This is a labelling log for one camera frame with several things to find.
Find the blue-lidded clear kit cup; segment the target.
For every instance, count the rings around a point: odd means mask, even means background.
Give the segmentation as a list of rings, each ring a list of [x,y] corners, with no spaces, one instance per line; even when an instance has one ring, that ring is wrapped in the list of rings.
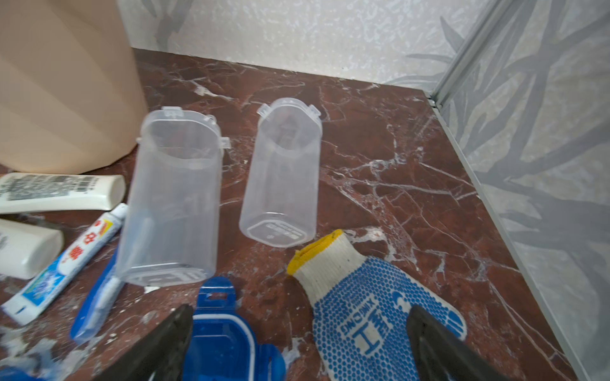
[[[275,248],[311,241],[316,233],[320,112],[296,98],[262,105],[239,228]]]
[[[214,275],[229,147],[212,115],[165,106],[146,116],[117,252],[119,279],[171,287]]]

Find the white yellow-capped lotion bottle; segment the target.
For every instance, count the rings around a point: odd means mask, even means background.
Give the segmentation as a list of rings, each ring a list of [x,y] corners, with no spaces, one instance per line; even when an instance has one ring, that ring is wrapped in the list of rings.
[[[1,176],[1,213],[110,211],[124,198],[125,178],[12,172]]]

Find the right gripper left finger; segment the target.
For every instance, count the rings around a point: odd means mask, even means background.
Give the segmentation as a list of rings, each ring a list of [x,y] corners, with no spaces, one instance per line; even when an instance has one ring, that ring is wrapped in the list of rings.
[[[192,340],[194,309],[184,304],[129,351],[102,371],[96,380],[181,380]]]

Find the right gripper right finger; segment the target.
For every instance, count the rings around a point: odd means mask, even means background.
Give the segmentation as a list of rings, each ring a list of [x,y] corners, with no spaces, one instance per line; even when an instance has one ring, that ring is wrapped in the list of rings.
[[[436,318],[415,305],[406,330],[421,380],[506,380]]]

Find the blue cup lid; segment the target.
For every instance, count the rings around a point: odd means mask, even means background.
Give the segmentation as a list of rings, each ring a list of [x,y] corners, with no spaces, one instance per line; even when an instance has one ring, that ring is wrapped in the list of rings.
[[[260,344],[237,314],[237,295],[225,277],[208,279],[197,298],[183,380],[287,379],[284,357],[272,344]]]
[[[32,381],[33,378],[18,368],[3,368],[0,370],[0,381]]]

